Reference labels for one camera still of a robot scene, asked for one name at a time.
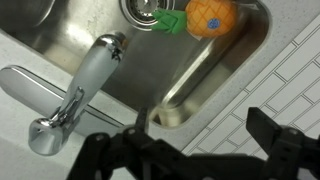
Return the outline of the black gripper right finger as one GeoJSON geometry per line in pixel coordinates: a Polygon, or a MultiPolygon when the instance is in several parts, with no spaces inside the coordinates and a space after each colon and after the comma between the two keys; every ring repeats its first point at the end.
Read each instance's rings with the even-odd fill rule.
{"type": "Polygon", "coordinates": [[[246,130],[268,155],[259,180],[298,180],[308,170],[320,180],[320,138],[279,125],[258,107],[248,109],[246,130]]]}

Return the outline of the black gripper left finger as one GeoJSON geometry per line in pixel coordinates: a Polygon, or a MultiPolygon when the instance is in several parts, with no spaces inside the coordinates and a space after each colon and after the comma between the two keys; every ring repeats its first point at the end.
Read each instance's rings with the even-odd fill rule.
{"type": "Polygon", "coordinates": [[[179,167],[182,154],[164,140],[147,133],[147,109],[141,108],[133,126],[113,137],[107,133],[89,135],[67,176],[67,180],[111,180],[124,168],[135,180],[184,180],[179,167]]]}

